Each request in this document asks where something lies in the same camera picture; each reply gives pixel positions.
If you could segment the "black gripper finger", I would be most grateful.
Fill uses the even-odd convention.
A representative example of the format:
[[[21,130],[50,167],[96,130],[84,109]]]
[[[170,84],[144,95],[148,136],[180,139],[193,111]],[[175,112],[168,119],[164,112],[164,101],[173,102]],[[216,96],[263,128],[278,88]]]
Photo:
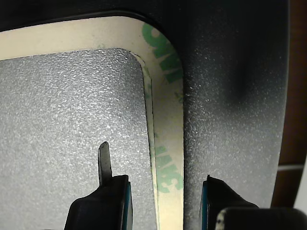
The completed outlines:
[[[202,230],[215,229],[218,214],[229,207],[258,206],[246,201],[223,180],[208,175],[202,184],[200,228]]]
[[[66,230],[131,230],[133,207],[127,175],[112,175],[108,142],[98,149],[99,187],[70,206]]]

